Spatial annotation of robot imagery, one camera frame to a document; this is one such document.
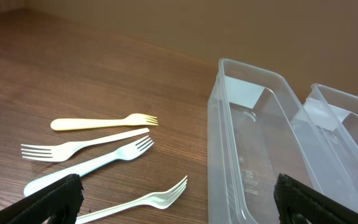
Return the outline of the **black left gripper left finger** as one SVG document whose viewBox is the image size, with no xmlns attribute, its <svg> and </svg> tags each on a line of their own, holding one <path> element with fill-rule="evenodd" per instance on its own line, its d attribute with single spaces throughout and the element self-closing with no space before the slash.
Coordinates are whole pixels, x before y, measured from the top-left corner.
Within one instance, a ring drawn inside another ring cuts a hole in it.
<svg viewBox="0 0 358 224">
<path fill-rule="evenodd" d="M 0 211 L 0 224 L 75 224 L 84 200 L 81 177 L 69 174 Z"/>
</svg>

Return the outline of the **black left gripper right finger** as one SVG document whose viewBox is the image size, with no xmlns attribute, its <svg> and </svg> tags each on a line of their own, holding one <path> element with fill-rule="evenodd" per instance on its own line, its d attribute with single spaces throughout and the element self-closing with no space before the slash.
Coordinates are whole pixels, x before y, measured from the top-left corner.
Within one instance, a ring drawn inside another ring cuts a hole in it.
<svg viewBox="0 0 358 224">
<path fill-rule="evenodd" d="M 286 174 L 279 174 L 273 197 L 280 224 L 358 224 L 358 213 Z"/>
</svg>

